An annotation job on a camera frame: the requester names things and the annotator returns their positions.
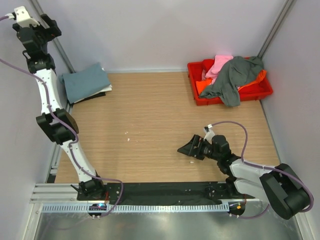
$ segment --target wooden table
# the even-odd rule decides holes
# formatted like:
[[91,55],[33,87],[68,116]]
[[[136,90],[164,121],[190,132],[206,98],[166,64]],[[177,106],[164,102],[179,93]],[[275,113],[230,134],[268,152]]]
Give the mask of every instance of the wooden table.
[[[245,125],[249,138],[245,159],[279,164],[259,101],[239,107],[196,106],[186,72],[109,74],[112,92],[74,105],[83,150],[98,174],[124,182],[223,181],[216,161],[185,156],[177,149],[203,127],[219,121]],[[235,124],[214,127],[231,150],[241,154],[245,134]],[[56,183],[78,183],[63,152]]]

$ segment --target wall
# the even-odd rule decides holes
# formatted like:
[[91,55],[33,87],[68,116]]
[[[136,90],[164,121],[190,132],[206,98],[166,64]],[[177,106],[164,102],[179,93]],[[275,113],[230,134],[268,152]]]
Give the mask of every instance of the wall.
[[258,54],[284,0],[39,0],[58,15],[76,71],[185,70],[215,54]]
[[[0,16],[27,1],[4,1]],[[23,45],[12,29],[12,20],[0,22],[0,58],[27,70]],[[52,50],[58,73],[67,72],[57,51]],[[63,88],[61,97],[66,102]],[[48,172],[51,143],[36,123],[41,99],[36,81],[0,63],[0,239],[15,240],[25,228],[28,202],[35,183],[43,183]]]
[[265,55],[274,93],[262,102],[280,159],[314,194],[307,218],[315,239],[320,239],[319,12],[318,0],[296,2]]

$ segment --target pile of cloth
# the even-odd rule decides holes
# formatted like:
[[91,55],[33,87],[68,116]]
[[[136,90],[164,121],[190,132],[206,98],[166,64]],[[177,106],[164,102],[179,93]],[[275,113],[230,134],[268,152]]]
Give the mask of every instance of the pile of cloth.
[[216,55],[204,60],[202,68],[202,81],[196,81],[199,98],[219,97],[228,107],[240,105],[239,91],[259,91],[259,83],[267,74],[262,60],[256,56]]
[[96,63],[83,71],[66,73],[59,77],[65,86],[66,96],[70,104],[102,97],[112,90],[107,73]]

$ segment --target gray cloth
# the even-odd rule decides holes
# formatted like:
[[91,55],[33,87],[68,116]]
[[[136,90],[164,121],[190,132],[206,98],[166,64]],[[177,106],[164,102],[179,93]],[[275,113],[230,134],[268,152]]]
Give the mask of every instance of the gray cloth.
[[228,107],[239,106],[240,96],[237,87],[253,82],[263,69],[262,60],[256,56],[249,59],[236,56],[223,65],[214,84],[207,86],[199,98],[219,97]]
[[80,72],[63,74],[59,80],[64,83],[66,96],[71,104],[98,93],[110,85],[108,75],[99,63]]

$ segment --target robotic arm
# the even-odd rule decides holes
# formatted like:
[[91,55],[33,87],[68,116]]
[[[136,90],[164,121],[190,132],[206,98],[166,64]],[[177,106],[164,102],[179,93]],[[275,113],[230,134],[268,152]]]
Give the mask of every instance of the robotic arm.
[[[29,15],[24,6],[15,8],[14,12],[7,16],[9,19],[16,21],[12,27],[25,48],[22,54],[26,58],[29,72],[37,77],[36,82],[42,103],[41,115],[36,117],[37,124],[47,137],[52,142],[60,145],[70,158],[80,182],[79,188],[72,187],[89,198],[98,199],[103,197],[106,189],[102,180],[90,177],[77,165],[78,163],[87,173],[98,177],[96,170],[89,163],[80,142],[76,141],[76,136],[65,125],[54,121],[54,117],[50,112],[52,111],[59,120],[70,126],[77,134],[79,133],[76,121],[61,105],[57,91],[55,62],[47,50],[48,42],[62,34],[57,22],[43,14],[41,18],[49,26],[45,28]],[[70,149],[71,142],[73,143],[72,151]]]
[[263,166],[242,160],[231,152],[225,136],[215,135],[212,127],[210,124],[204,128],[204,138],[194,135],[177,151],[199,160],[205,157],[216,160],[220,171],[228,175],[226,183],[231,196],[256,197],[269,203],[283,219],[288,220],[307,206],[312,207],[312,195],[306,192],[291,167],[284,163]]

